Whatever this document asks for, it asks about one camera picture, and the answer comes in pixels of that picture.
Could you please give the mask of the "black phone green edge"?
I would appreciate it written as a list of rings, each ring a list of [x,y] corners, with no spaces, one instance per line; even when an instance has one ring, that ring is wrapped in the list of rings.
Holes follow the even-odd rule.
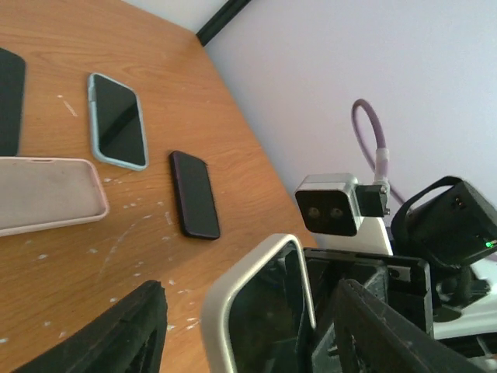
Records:
[[[1,156],[19,152],[23,122],[26,62],[17,54],[1,49]]]

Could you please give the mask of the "black phone case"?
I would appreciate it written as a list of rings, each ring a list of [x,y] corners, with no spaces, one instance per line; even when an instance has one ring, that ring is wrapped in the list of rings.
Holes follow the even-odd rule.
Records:
[[[219,239],[221,228],[207,164],[181,151],[169,154],[169,164],[182,233],[196,239]]]

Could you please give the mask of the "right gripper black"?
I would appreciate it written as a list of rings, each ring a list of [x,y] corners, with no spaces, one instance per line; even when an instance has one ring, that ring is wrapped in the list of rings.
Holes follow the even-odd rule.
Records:
[[[418,258],[306,248],[304,251],[317,328],[308,345],[309,372],[344,372],[335,343],[335,290],[355,280],[433,338],[428,264]],[[360,360],[359,372],[376,372]]]

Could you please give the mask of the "pink phone case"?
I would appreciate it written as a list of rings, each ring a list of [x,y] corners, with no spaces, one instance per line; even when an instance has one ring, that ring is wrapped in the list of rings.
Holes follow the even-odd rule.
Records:
[[[109,202],[86,159],[1,158],[1,236],[99,221]]]

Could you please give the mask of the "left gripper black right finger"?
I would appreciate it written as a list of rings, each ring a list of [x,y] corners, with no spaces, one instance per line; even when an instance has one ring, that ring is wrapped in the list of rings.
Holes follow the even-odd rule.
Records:
[[[335,290],[335,343],[344,372],[364,360],[376,372],[482,372],[372,295],[355,280]]]

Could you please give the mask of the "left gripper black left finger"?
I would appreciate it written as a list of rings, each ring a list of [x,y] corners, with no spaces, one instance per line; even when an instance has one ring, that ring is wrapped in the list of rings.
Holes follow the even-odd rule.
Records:
[[[16,372],[159,372],[167,331],[165,289],[145,281],[70,338]]]

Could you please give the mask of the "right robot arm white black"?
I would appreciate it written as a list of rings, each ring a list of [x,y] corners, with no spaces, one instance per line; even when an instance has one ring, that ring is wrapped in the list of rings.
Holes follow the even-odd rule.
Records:
[[[496,210],[468,182],[445,176],[438,195],[407,200],[391,225],[392,254],[307,248],[318,326],[312,372],[475,372],[463,350],[436,340],[488,284],[472,265],[496,251]]]

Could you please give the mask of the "white phone case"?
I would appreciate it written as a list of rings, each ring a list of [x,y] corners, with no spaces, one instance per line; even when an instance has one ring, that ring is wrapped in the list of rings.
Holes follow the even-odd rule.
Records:
[[[201,332],[207,360],[212,372],[237,372],[228,332],[228,321],[236,294],[249,280],[287,243],[293,242],[301,266],[304,304],[308,322],[301,329],[301,361],[303,371],[308,369],[307,348],[316,327],[310,281],[300,240],[291,234],[273,234],[242,257],[225,274],[221,275],[207,292],[201,311]]]

